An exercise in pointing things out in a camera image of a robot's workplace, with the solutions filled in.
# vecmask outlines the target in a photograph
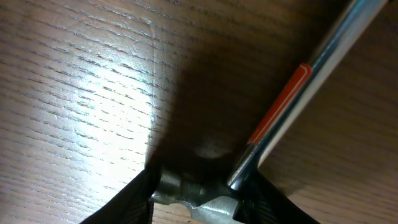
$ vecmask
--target metal tube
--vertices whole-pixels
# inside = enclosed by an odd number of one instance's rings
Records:
[[[246,145],[246,151],[227,180],[239,190],[308,104],[326,78],[356,42],[387,0],[352,0],[314,51],[296,70]]]

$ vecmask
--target metal handle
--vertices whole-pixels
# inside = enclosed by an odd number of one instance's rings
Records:
[[[347,51],[388,0],[352,0],[314,52],[260,122],[246,145],[246,151],[227,180],[239,190],[253,169],[257,169],[283,134],[321,87]]]

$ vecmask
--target wood grain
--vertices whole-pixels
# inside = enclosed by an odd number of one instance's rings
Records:
[[[153,155],[227,173],[344,1],[3,0],[0,223],[79,223]],[[322,223],[398,222],[398,4],[262,170]],[[156,205],[154,223],[197,223]]]

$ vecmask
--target red sticker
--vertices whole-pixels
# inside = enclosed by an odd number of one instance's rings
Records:
[[[292,101],[303,84],[308,80],[312,72],[311,66],[301,63],[294,72],[292,78],[287,82],[286,86],[279,94],[278,98],[272,104],[271,108],[261,120],[254,133],[249,138],[249,143],[259,144],[262,137],[274,125],[277,118],[285,110],[286,106]]]

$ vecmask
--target wooden table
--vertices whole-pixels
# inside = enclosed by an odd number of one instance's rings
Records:
[[[153,154],[229,171],[344,3],[1,1],[0,223],[79,223]],[[397,11],[383,9],[262,168],[322,223],[398,222]],[[188,222],[155,206],[154,223]]]

